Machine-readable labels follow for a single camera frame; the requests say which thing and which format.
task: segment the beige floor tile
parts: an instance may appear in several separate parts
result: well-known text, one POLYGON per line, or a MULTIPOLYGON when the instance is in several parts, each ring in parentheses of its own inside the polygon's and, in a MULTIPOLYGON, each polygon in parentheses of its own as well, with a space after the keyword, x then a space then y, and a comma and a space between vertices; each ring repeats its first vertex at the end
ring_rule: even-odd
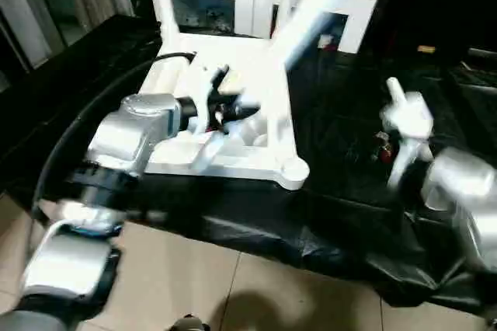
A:
POLYGON ((16 296, 0 292, 0 314, 5 313, 13 308, 16 304, 16 296))
POLYGON ((192 313, 219 329, 238 252, 127 224, 126 252, 106 310, 92 323, 107 329, 163 330, 192 313))
POLYGON ((241 255, 223 331, 381 331, 370 289, 241 255))
POLYGON ((0 211, 9 220, 0 230, 0 291, 17 294, 29 217, 7 195, 0 198, 0 211))
POLYGON ((483 319, 433 304, 392 308, 382 303, 384 331, 484 331, 483 319))
POLYGON ((104 329, 90 322, 83 322, 79 325, 78 331, 112 331, 112 330, 104 329))

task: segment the black surface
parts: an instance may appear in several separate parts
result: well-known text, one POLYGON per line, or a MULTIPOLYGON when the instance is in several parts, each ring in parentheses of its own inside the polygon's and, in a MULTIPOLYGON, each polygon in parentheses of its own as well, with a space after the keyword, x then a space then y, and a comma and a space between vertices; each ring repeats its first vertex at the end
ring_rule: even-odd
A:
MULTIPOLYGON (((9 133, 0 144, 0 182, 11 195, 29 205, 43 159, 82 105, 119 70, 157 50, 156 26, 116 17, 36 71, 23 90, 0 95, 0 124, 9 133), (13 120, 20 106, 26 112, 13 120)), ((493 106, 495 96, 492 89, 468 85, 466 72, 412 60, 378 63, 309 51, 289 82, 297 150, 311 167, 302 190, 288 192, 255 180, 146 175, 130 201, 130 217, 192 239, 366 282, 391 305, 431 301, 481 314, 496 303, 495 276, 468 273, 450 216, 429 213, 417 190, 390 195, 389 165, 371 158, 381 129, 378 113, 389 101, 384 81, 391 75, 425 96, 435 117, 434 152, 454 145, 492 162, 494 139, 486 136, 493 124, 481 118, 487 111, 478 103, 493 106), (475 120, 487 132, 475 130, 475 120)), ((140 85, 143 76, 138 77, 73 140, 51 177, 48 197, 55 197, 64 172, 81 159, 99 120, 140 85)))

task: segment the white plastic stand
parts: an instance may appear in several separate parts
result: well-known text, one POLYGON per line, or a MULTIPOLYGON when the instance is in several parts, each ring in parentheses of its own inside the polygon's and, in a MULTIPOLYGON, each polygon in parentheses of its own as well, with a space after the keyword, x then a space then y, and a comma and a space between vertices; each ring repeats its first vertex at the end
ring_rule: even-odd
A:
MULTIPOLYGON (((276 31, 273 40, 179 33, 171 1, 159 1, 155 8, 166 19, 159 55, 194 51, 197 56, 191 66, 181 58, 156 63, 140 93, 204 94, 207 98, 208 75, 213 68, 228 65, 220 92, 243 92, 242 101, 256 102, 261 109, 248 119, 231 123, 227 136, 187 131, 160 143, 146 172, 267 179, 288 190, 301 188, 309 167, 297 155, 286 71, 319 31, 321 4, 329 0, 303 0, 293 17, 281 22, 284 27, 276 31)), ((197 111, 202 124, 205 113, 198 106, 197 111)))

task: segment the silver robotic arm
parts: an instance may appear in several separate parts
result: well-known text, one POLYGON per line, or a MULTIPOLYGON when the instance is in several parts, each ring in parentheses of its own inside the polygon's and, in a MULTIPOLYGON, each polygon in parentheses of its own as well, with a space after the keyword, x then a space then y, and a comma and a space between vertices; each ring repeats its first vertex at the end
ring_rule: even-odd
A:
MULTIPOLYGON (((240 106, 238 95, 221 95, 215 86, 205 107, 208 127, 221 133, 225 122, 258 109, 240 106)), ((84 163, 70 177, 78 197, 57 203, 56 222, 26 266, 19 304, 0 316, 1 331, 73 330, 102 311, 117 276, 121 252, 111 239, 123 227, 126 195, 156 144, 186 130, 196 115, 189 97, 134 94, 105 117, 84 163)), ((199 322, 189 317, 180 324, 199 322)))
POLYGON ((445 148, 433 158, 429 149, 433 118, 419 92, 404 94, 388 79, 392 104, 381 117, 402 139, 388 186, 397 190, 405 170, 416 160, 429 162, 421 189, 425 205, 453 216, 454 231, 472 270, 497 273, 497 171, 480 158, 445 148))

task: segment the black plastic sheet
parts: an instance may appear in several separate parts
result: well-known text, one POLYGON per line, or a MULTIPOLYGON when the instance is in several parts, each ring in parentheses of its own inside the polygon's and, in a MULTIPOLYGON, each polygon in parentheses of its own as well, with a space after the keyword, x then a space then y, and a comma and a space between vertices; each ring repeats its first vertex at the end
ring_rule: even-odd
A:
MULTIPOLYGON (((156 54, 158 42, 156 25, 115 17, 35 71, 23 89, 0 95, 2 130, 9 134, 0 144, 2 188, 28 206, 41 165, 64 128, 110 78, 156 54), (22 103, 29 114, 13 124, 9 116, 22 103)), ((493 78, 478 90, 458 70, 309 51, 289 81, 297 150, 311 168, 301 190, 246 179, 145 175, 130 201, 130 219, 362 281, 391 305, 431 301, 481 314, 496 303, 495 276, 468 272, 450 215, 427 211, 418 190, 390 195, 390 165, 372 156, 379 112, 390 99, 384 82, 391 75, 425 96, 435 117, 434 152, 453 145, 492 160, 494 140, 485 135, 493 133, 493 123, 481 118, 486 111, 477 103, 493 106, 493 78), (461 116, 476 117, 488 130, 475 131, 461 116)), ((123 86, 90 118, 62 154, 47 197, 57 197, 64 172, 81 159, 98 122, 143 77, 123 86)))

